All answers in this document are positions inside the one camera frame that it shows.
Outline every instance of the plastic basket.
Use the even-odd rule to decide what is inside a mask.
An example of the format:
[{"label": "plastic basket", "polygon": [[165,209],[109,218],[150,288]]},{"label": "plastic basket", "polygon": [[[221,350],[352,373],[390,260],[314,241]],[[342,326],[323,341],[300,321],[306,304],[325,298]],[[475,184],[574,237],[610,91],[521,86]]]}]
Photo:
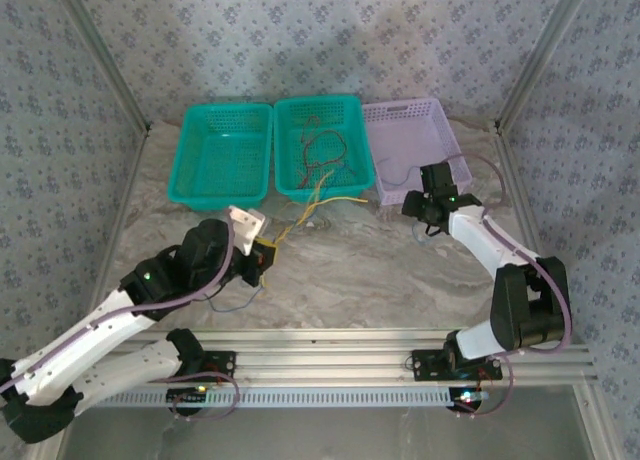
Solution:
[{"label": "plastic basket", "polygon": [[[322,177],[332,172],[322,190],[323,198],[358,196],[371,187],[375,174],[362,105],[352,95],[327,95],[280,100],[275,104],[276,189],[294,202],[306,202]],[[318,125],[309,123],[317,117]],[[307,164],[322,164],[340,157],[336,163],[307,169],[303,161],[306,138],[327,129],[337,131],[317,137],[307,150]]]},{"label": "plastic basket", "polygon": [[[369,147],[381,205],[404,202],[410,190],[422,190],[419,167],[460,153],[440,102],[435,98],[363,106]],[[471,184],[464,158],[449,162],[462,193]]]},{"label": "plastic basket", "polygon": [[189,108],[169,178],[169,199],[193,210],[259,206],[269,186],[272,130],[270,105]]}]

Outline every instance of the purple plastic basket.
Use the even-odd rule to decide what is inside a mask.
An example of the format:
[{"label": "purple plastic basket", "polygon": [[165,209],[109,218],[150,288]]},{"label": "purple plastic basket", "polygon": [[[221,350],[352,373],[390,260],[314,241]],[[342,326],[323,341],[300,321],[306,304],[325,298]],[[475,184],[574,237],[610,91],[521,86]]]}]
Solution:
[{"label": "purple plastic basket", "polygon": [[[410,190],[422,190],[417,167],[460,153],[458,141],[435,98],[372,103],[362,109],[382,205],[402,203]],[[458,191],[464,192],[472,181],[467,162],[457,158],[449,165]]]}]

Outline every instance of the wall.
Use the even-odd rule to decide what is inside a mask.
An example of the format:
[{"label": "wall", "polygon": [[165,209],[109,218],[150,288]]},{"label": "wall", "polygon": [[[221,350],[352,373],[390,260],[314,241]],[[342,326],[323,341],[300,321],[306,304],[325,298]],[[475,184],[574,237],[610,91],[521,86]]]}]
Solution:
[{"label": "wall", "polygon": [[[86,313],[139,135],[57,0],[0,6],[0,357]],[[22,447],[0,422],[0,458]]]},{"label": "wall", "polygon": [[148,120],[193,103],[433,95],[497,116],[556,0],[83,0]]},{"label": "wall", "polygon": [[540,234],[569,267],[630,458],[640,458],[640,0],[585,0],[509,133]]}]

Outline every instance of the glass panel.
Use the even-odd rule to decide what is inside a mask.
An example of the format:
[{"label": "glass panel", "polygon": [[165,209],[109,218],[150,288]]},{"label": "glass panel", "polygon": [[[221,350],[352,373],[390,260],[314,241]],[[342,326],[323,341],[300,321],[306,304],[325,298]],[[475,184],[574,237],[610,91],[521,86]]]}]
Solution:
[{"label": "glass panel", "polygon": [[593,458],[570,387],[520,388],[494,416],[444,408],[240,409],[216,422],[165,409],[95,408],[78,417],[60,460]]}]

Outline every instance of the table surface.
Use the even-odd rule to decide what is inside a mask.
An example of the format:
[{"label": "table surface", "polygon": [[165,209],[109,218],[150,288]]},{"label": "table surface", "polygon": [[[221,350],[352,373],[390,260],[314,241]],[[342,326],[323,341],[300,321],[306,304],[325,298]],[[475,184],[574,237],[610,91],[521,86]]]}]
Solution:
[{"label": "table surface", "polygon": [[[498,164],[495,134],[451,121],[463,152],[476,152]],[[167,183],[179,128],[154,124],[144,146],[126,220],[107,288],[145,258],[181,243],[189,228],[212,214],[193,212],[167,198]],[[468,190],[495,201],[500,184],[482,162],[469,159],[474,182]],[[207,301],[169,314],[157,328],[193,330],[244,328],[457,328],[487,318],[493,282],[460,243],[446,235],[416,242],[413,220],[400,206],[380,207],[375,187],[369,203],[337,201],[319,208],[312,222],[294,230],[281,245],[277,263],[266,274],[266,290],[233,313],[214,312]],[[273,185],[259,210],[270,219],[272,238],[295,220],[301,206]],[[521,233],[512,208],[492,214],[514,238]],[[422,229],[416,231],[424,239]],[[213,301],[217,309],[244,305],[254,289],[234,279]]]}]

